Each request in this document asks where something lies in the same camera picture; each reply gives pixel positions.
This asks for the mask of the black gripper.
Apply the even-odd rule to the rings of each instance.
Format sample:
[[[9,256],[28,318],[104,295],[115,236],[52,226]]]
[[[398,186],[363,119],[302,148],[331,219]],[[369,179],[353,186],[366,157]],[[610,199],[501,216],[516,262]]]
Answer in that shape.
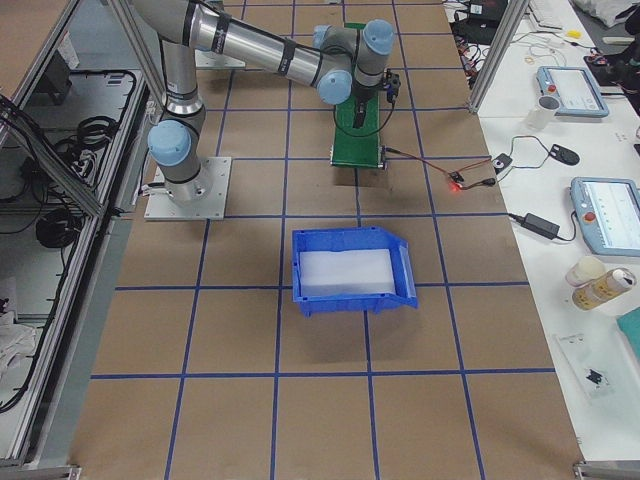
[[[352,127],[354,129],[360,129],[364,126],[366,119],[366,103],[374,97],[374,88],[372,86],[354,84],[351,89],[351,94],[356,102],[354,104]]]

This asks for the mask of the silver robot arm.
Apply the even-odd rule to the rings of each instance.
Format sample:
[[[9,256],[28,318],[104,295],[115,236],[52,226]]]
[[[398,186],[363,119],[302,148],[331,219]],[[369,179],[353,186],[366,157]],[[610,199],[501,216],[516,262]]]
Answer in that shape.
[[[206,117],[196,78],[197,52],[228,56],[313,87],[329,105],[352,100],[355,129],[364,127],[377,94],[385,93],[389,103],[397,98],[398,77],[387,67],[395,33],[385,20],[361,28],[318,25],[312,45],[304,45],[204,1],[135,1],[132,6],[159,40],[163,117],[147,144],[175,203],[195,203],[213,184],[197,155]]]

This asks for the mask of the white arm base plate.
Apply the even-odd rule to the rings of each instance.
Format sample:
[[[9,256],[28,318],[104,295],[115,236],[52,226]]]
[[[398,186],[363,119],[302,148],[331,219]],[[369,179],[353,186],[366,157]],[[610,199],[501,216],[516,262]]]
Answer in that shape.
[[[196,68],[201,70],[245,69],[244,61],[209,51],[195,51]]]
[[[232,167],[230,157],[199,157],[200,172],[184,184],[167,182],[156,168],[154,183],[146,190],[144,214],[151,221],[223,220]]]

